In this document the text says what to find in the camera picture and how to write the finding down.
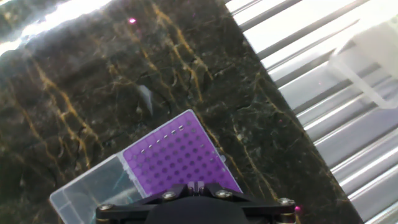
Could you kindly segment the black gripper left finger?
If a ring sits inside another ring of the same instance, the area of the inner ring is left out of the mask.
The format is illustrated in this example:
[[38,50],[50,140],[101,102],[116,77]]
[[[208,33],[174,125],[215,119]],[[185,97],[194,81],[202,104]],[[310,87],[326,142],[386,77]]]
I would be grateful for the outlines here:
[[195,183],[175,184],[171,188],[129,205],[102,204],[95,210],[95,223],[112,224],[144,221],[156,206],[194,196]]

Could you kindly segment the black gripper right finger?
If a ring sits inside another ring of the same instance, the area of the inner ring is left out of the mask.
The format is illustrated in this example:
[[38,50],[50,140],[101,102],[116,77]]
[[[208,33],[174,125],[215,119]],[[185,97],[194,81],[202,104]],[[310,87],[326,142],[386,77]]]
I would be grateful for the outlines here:
[[266,202],[260,198],[246,195],[240,191],[222,187],[218,183],[200,183],[200,195],[237,205],[247,218],[266,218],[268,223],[295,223],[295,201],[280,198]]

